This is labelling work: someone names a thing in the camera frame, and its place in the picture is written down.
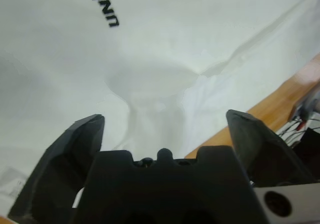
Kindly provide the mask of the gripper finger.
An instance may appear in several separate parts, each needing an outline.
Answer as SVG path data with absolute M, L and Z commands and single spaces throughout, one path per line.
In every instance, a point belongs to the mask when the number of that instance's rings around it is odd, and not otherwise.
M 294 151 L 263 121 L 236 110 L 228 110 L 226 119 L 234 151 L 256 187 L 317 182 Z
M 69 220 L 97 152 L 105 118 L 95 114 L 75 121 L 44 152 L 29 176 L 8 218 Z

